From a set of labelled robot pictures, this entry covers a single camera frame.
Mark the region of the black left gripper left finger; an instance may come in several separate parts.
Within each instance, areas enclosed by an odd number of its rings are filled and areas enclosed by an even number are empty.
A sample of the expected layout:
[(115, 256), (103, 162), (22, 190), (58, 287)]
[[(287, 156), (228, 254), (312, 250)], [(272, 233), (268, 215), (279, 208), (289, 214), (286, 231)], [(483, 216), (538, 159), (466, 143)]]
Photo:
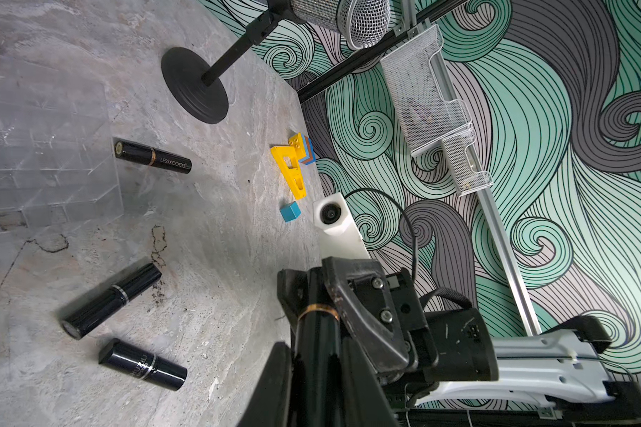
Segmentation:
[(292, 350), (276, 343), (238, 426), (287, 426), (292, 378)]

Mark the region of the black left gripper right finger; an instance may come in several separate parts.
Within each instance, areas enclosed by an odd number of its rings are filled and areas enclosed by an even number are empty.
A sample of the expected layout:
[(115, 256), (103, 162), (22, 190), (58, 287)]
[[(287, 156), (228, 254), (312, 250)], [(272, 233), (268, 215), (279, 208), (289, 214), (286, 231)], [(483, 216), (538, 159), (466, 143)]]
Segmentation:
[(397, 427), (399, 423), (359, 344), (343, 338), (340, 360), (345, 425)]

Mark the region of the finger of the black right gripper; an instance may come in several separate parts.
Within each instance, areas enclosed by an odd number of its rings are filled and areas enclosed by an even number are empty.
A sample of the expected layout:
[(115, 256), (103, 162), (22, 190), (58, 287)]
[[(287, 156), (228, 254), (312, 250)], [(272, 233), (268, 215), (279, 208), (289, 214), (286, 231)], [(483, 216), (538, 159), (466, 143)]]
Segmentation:
[(402, 269), (387, 275), (376, 260), (339, 257), (323, 259), (322, 272), (332, 304), (372, 370), (377, 374), (414, 370), (418, 356), (405, 327), (409, 313), (398, 295), (412, 283), (410, 272)]
[(309, 272), (281, 270), (277, 277), (277, 297), (294, 330), (294, 342), (304, 342), (310, 306)]

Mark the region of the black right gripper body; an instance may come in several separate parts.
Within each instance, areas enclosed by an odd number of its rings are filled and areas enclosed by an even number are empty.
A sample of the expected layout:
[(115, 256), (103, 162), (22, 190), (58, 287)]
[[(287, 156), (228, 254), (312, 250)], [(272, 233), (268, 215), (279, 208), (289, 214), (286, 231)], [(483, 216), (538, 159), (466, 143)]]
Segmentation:
[(410, 357), (406, 370), (384, 377), (387, 395), (427, 395), (445, 383), (500, 378), (491, 336), (468, 298), (449, 288), (419, 296), (405, 269), (387, 282)]

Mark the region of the black lipstick gold base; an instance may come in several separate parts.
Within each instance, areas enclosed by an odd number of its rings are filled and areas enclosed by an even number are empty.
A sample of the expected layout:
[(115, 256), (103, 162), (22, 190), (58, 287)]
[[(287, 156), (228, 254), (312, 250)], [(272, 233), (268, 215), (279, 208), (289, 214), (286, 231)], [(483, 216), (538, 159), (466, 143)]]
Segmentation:
[(321, 268), (307, 272), (298, 317), (291, 426), (343, 426), (341, 323)]

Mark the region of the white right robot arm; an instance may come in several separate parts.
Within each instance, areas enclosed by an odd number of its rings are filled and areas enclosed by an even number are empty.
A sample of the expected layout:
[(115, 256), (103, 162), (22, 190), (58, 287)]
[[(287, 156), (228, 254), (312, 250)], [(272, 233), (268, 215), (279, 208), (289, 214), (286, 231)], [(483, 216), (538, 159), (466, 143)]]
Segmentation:
[(394, 425), (444, 400), (523, 403), (577, 425), (641, 423), (641, 388), (608, 372), (610, 339), (594, 317), (494, 338), (463, 295), (442, 289), (454, 309), (428, 311), (407, 270), (336, 257), (282, 270), (277, 293), (294, 332), (294, 425)]

